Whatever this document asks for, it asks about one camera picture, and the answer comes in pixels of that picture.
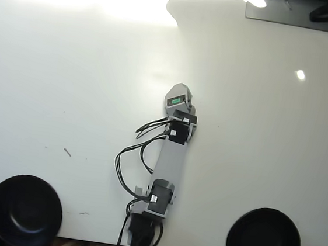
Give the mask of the grey gripper body green label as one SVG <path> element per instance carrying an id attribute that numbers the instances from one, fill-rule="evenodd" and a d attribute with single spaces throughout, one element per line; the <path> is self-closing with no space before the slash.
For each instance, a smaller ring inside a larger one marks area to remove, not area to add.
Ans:
<path id="1" fill-rule="evenodd" d="M 175 110 L 191 113 L 192 111 L 192 94 L 183 83 L 174 85 L 165 96 L 165 112 L 172 116 Z"/>

